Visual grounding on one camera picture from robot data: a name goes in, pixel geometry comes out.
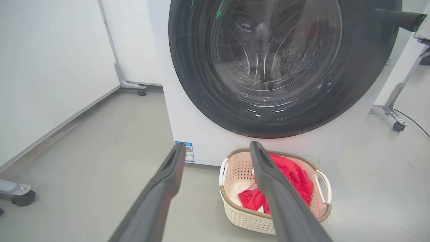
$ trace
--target white washing machine body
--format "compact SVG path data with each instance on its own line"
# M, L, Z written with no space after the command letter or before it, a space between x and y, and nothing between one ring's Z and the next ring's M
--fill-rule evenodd
M174 137L172 142L187 144L187 162L219 166L230 152L248 148L253 140L259 141L266 150L314 156L321 164L337 162L360 130L386 81L383 78L376 79L348 110L313 130L272 139L237 134L231 129L219 126L203 114L190 99L178 78L169 41L171 0L148 0L147 4Z

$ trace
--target white wall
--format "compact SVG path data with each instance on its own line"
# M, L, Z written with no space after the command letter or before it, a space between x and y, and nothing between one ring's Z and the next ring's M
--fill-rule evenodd
M146 0L101 0L128 82L161 85Z
M96 0L0 0L0 167L119 86Z
M404 0L402 11L429 13L430 5L428 3L429 0ZM424 45L418 43L411 32L399 29L396 44L390 55L390 62L378 77L385 79L386 83L376 99L375 105L385 105L396 85L403 82L423 48Z

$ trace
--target white laundry basket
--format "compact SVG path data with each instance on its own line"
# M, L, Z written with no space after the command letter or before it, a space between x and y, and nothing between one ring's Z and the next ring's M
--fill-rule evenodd
M256 232L275 234L272 215L244 208L237 195L241 188L253 183L255 180L252 175L252 162L249 151L249 149L235 150L221 164L219 185L221 198L224 201L225 214L228 220L236 226ZM332 205L330 204L332 189L327 177L318 171L314 164L303 157L280 152L268 152L288 158L306 171L308 178L313 183L310 209L319 222L327 219L332 210ZM321 176L326 184L327 199L324 199L318 176Z

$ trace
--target red cloth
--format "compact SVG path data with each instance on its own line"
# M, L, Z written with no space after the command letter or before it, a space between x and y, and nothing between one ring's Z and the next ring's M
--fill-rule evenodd
M294 161L269 153L270 158L278 166L279 170L284 174L287 179L291 182L293 187L303 198L304 202L310 207L310 201L312 199L313 183L307 177L306 171L300 168L300 166ZM257 211L261 206L264 208L264 212L270 214L269 203L266 197L260 192L258 188L254 190L246 190L239 193L239 198L242 201L244 208Z

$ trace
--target washing machine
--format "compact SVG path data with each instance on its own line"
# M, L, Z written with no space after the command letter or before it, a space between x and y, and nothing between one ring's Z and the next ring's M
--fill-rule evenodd
M337 162L384 80L400 0L148 0L174 142L219 166L253 140Z

